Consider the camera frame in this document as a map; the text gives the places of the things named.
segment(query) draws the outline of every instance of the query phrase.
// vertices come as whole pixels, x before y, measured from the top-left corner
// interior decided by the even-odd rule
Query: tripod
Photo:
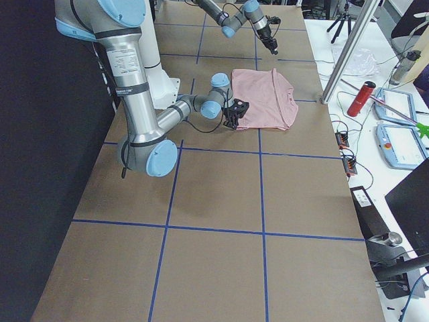
[[[329,32],[338,22],[340,22],[340,25],[338,26],[338,29],[335,32],[334,38],[330,41],[331,44],[333,44],[336,38],[340,35],[341,28],[343,27],[344,21],[346,20],[347,20],[347,29],[349,31],[349,35],[351,33],[351,17],[349,15],[349,7],[350,7],[349,1],[346,0],[346,3],[344,4],[344,13],[340,15],[326,31],[326,32]]]

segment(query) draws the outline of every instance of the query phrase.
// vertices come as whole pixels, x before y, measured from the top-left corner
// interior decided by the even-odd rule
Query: green handle
[[[424,136],[429,138],[429,126],[423,125],[421,123],[417,123],[416,127],[418,128],[418,131],[420,132],[420,138],[423,138]]]

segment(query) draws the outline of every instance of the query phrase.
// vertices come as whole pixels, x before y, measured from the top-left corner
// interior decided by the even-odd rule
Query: white table
[[[324,88],[327,84],[328,77],[324,75],[330,75],[333,69],[333,64],[327,62],[333,62],[332,48],[336,46],[344,46],[347,41],[347,27],[343,26],[341,35],[336,39],[334,44],[331,44],[330,41],[335,33],[336,26],[333,28],[330,33],[326,32],[326,29],[331,25],[332,21],[322,21],[322,20],[306,20],[306,27],[308,30],[308,35],[310,37],[310,43],[312,46],[314,59],[318,65],[318,71],[320,75],[320,81],[322,87]],[[357,48],[365,48],[372,52],[376,61],[378,63],[384,62],[389,58],[395,56],[393,50],[390,48],[389,43],[385,39],[381,30],[379,29],[376,23],[370,23],[367,26],[365,35],[361,40]],[[349,83],[355,85],[357,88],[361,88],[362,84],[365,81],[373,81],[378,87],[386,87],[388,83],[385,81],[389,78],[392,68],[396,65],[397,58],[391,59],[384,64],[380,64],[379,67],[381,72],[373,76],[344,76],[343,78]],[[427,106],[424,104],[422,98],[418,94],[416,88],[412,83],[401,86],[398,90],[411,93],[414,98],[414,103],[416,105],[417,111],[428,111]],[[343,116],[341,107],[337,101],[337,93],[339,91],[346,91],[348,93],[356,94],[356,91],[345,83],[340,83],[337,87],[332,99],[328,103],[329,112],[332,114],[331,119],[344,121],[349,129],[359,129],[359,125],[346,117]],[[339,94],[339,102],[343,106],[344,112],[349,108],[353,97],[344,93]],[[374,176],[374,183],[372,187],[367,190],[369,196],[371,197],[374,205],[377,207],[377,210],[380,212],[383,217],[386,225],[391,231],[400,233],[402,236],[401,229],[399,228],[396,220],[394,219],[387,203],[385,202],[384,196],[396,186],[402,179],[404,179],[410,171],[408,170],[395,170],[390,168],[385,162],[381,151],[378,147],[378,144],[375,139],[375,127],[381,122],[389,123],[386,121],[380,121],[374,111],[370,111],[371,100],[364,106],[360,114],[355,118],[359,123],[363,123],[366,115],[369,113],[369,116],[364,124],[361,137],[359,139],[359,149],[357,146],[358,132],[349,133],[349,143],[350,149],[357,152],[357,161],[366,166]],[[418,115],[418,121],[423,124],[429,124],[429,117]],[[340,123],[333,123],[334,129]],[[339,130],[345,129],[344,125],[339,125]],[[425,139],[424,143],[429,146],[429,140]],[[358,175],[352,176],[349,181],[349,186],[364,186],[368,187],[371,183],[371,177],[359,165],[357,166]],[[402,243],[402,246],[406,250],[411,250],[412,247],[406,239]],[[414,252],[409,253],[410,257],[415,257]],[[429,278],[425,277],[426,284],[429,284]],[[387,299],[383,291],[379,289],[379,297],[381,301],[381,306],[383,307],[383,312],[385,315],[385,320],[387,322],[397,321],[400,316],[400,310],[404,307],[407,298],[403,297],[400,299],[389,300]],[[412,322],[427,322],[429,321],[429,292],[426,292],[425,299],[412,299],[405,316],[404,321]]]

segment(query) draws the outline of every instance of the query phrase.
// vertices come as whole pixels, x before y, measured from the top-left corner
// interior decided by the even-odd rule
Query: label sticker
[[[135,48],[107,52],[113,76],[127,76],[140,72],[139,59]]]
[[[361,207],[371,206],[371,201],[369,201],[367,195],[363,190],[355,190],[353,191],[353,194],[355,195],[356,200]]]

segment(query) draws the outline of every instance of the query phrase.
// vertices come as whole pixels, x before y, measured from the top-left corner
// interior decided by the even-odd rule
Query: blue tape line
[[[256,44],[257,38],[256,38],[256,35],[254,35],[253,39],[254,39],[254,42],[255,42],[255,70],[258,70],[258,65],[257,65],[257,44]]]
[[[317,103],[317,101],[315,99],[295,99],[295,102]]]
[[[228,58],[228,59],[244,59],[244,60],[253,60],[254,57],[232,57],[232,56],[209,56],[209,55],[200,55],[201,58]]]
[[[139,227],[152,227],[152,228],[165,228],[165,225],[157,225],[155,223],[132,223],[128,221],[107,221],[107,220],[94,220],[94,219],[72,219],[74,223],[101,223],[104,225],[121,225],[121,226],[139,226]]]
[[[265,322],[269,322],[268,306],[268,271],[267,271],[267,246],[265,240],[265,204],[263,198],[263,167],[262,167],[262,142],[261,129],[257,130],[259,146],[259,183],[261,186],[261,221],[262,221],[262,256],[263,256],[263,287],[265,293]]]
[[[335,236],[319,236],[319,235],[301,235],[299,233],[265,233],[268,236],[278,237],[293,237],[293,238],[308,238],[308,239],[328,239],[328,240],[345,240],[349,242],[364,242],[363,238],[353,237],[335,237]]]
[[[310,156],[310,155],[306,155],[306,154],[271,153],[271,152],[262,152],[262,154],[265,156],[293,156],[296,158],[342,160],[342,158],[340,156]]]
[[[108,220],[94,220],[94,219],[72,219],[74,223],[97,223],[101,225],[121,225],[121,226],[138,226],[138,227],[150,227],[150,228],[162,228],[165,229],[167,226],[159,225],[155,223],[133,223],[130,221],[108,221]],[[246,235],[262,235],[262,231],[250,231],[250,230],[236,230],[236,229],[221,229],[221,228],[205,228],[205,227],[191,227],[191,226],[168,226],[168,229],[183,229],[183,230],[197,230],[197,231],[213,231],[218,233],[238,233]],[[292,237],[292,238],[309,238],[309,239],[329,239],[329,240],[345,240],[352,242],[364,242],[364,239],[353,238],[353,237],[335,237],[335,236],[321,236],[321,235],[302,235],[297,233],[275,233],[266,231],[265,235],[277,236],[277,237]]]
[[[232,56],[210,56],[210,55],[189,55],[189,54],[160,54],[160,56],[178,56],[178,57],[193,57],[193,58],[223,58],[223,59],[244,59],[254,60],[254,57],[232,57]]]
[[[198,46],[198,52],[196,53],[196,62],[195,64],[198,65],[198,61],[200,60],[200,52],[201,52],[201,45],[202,45],[202,37],[204,35],[204,29],[206,27],[206,18],[207,18],[207,14],[204,14],[204,21],[202,23],[202,30],[201,30],[201,37],[200,37],[200,44]]]
[[[314,60],[306,60],[306,59],[281,59],[278,58],[280,62],[315,62]]]
[[[176,183],[177,183],[177,177],[179,173],[179,166],[180,166],[180,158],[182,156],[182,148],[183,148],[183,140],[180,142],[180,149],[179,149],[179,155],[177,158],[177,165],[176,165],[176,173],[174,174],[174,180],[173,180],[173,187],[172,187],[172,194],[170,197],[170,204],[168,205],[168,213],[167,213],[167,219],[166,219],[166,226],[164,229],[164,236],[162,238],[162,245],[161,245],[161,252],[160,252],[160,259],[158,260],[158,268],[156,270],[156,277],[155,277],[155,284],[154,284],[154,290],[152,292],[152,300],[150,303],[150,310],[149,310],[149,317],[147,318],[148,322],[151,322],[152,315],[154,313],[154,305],[155,305],[155,298],[156,298],[156,291],[158,289],[158,281],[160,279],[160,272],[161,272],[161,265],[162,265],[162,258],[164,256],[164,249],[166,246],[166,240],[167,240],[167,232],[168,232],[168,224],[170,222],[170,215],[172,212],[172,205],[174,200],[174,193],[176,190]]]
[[[190,85],[190,94],[193,95],[195,86],[195,78],[192,79],[192,84]]]
[[[189,55],[189,54],[161,54],[160,56],[179,56],[179,57],[197,57],[197,55]]]
[[[179,27],[179,26],[188,26],[188,27],[202,27],[202,26],[205,26],[206,28],[222,28],[219,25],[205,25],[205,21],[204,21],[203,25],[190,25],[190,24],[186,24],[186,23],[162,23],[162,22],[161,23],[155,22],[154,25],[172,25],[172,26],[176,26],[176,27]],[[240,29],[252,29],[252,27],[245,27],[245,26],[243,26]],[[281,31],[281,30],[283,30],[283,31],[290,31],[290,32],[306,32],[307,31],[305,29],[279,28],[279,31]]]
[[[211,150],[211,149],[202,149],[202,148],[183,148],[183,150],[188,150],[188,151],[204,151],[204,152],[224,152],[224,153],[259,154],[259,152],[250,152],[250,151]]]
[[[202,27],[202,25],[190,25],[187,23],[162,23],[162,22],[158,23],[158,22],[155,22],[154,25],[172,25],[175,27]]]
[[[340,156],[311,156],[305,154],[289,154],[289,153],[271,153],[271,152],[251,152],[251,151],[236,151],[236,150],[212,150],[202,148],[183,148],[183,150],[189,151],[202,151],[202,152],[223,152],[223,153],[241,153],[241,154],[262,154],[263,156],[291,156],[295,158],[316,158],[316,159],[331,159],[341,160]]]
[[[213,231],[217,233],[239,233],[244,235],[262,235],[260,231],[249,231],[249,230],[235,230],[235,229],[221,229],[221,228],[205,228],[205,227],[191,227],[191,226],[168,226],[169,229],[181,229],[181,230],[196,230],[196,231]]]

